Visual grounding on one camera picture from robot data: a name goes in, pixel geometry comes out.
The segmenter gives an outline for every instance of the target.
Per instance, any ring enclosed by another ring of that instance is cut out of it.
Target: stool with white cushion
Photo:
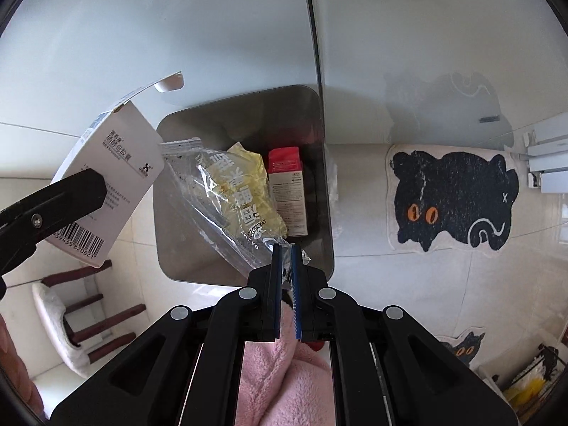
[[[73,332],[65,320],[65,315],[103,299],[103,295],[89,296],[78,303],[65,306],[51,287],[60,283],[88,277],[104,269],[108,269],[111,266],[111,261],[107,260],[100,269],[82,267],[81,269],[50,275],[42,279],[41,282],[32,284],[33,301],[35,302],[40,320],[53,347],[63,359],[64,363],[83,378],[89,377],[88,367],[91,363],[99,360],[115,349],[129,344],[136,338],[136,334],[133,332],[119,336],[89,353],[81,347],[80,343],[110,329],[127,318],[144,312],[146,305],[138,304],[112,317],[105,318],[90,327]]]

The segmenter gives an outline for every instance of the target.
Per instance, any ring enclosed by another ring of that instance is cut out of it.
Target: red and white box
[[[276,210],[288,227],[288,236],[308,235],[304,177],[297,147],[273,149],[268,153],[268,179]]]

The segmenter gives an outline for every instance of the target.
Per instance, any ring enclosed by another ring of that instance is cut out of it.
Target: bath mat
[[[436,336],[450,352],[452,352],[459,360],[468,367],[471,366],[473,358],[481,348],[481,341],[485,337],[485,329],[480,327],[471,327],[465,330],[457,338],[449,336]]]
[[[386,158],[387,231],[395,250],[478,250],[493,256],[510,233],[519,193],[508,153],[394,145]]]

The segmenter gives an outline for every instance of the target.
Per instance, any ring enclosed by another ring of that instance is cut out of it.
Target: black cat
[[[452,346],[450,343],[446,343],[445,341],[442,341],[442,345],[469,367],[469,364],[479,352],[481,340],[484,339],[484,336],[485,333],[476,336],[473,332],[469,332],[464,341],[459,343],[457,346]]]
[[[398,152],[390,162],[400,179],[394,199],[398,241],[418,242],[428,251],[446,230],[458,242],[500,249],[509,237],[511,208],[519,194],[515,170],[505,159],[487,161],[467,152],[436,159],[427,152]]]

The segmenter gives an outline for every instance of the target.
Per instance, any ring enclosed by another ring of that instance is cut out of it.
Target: barcode
[[[69,224],[58,230],[54,235],[56,239],[72,246],[76,251],[89,258],[95,258],[104,243],[102,238],[78,225],[78,223]]]

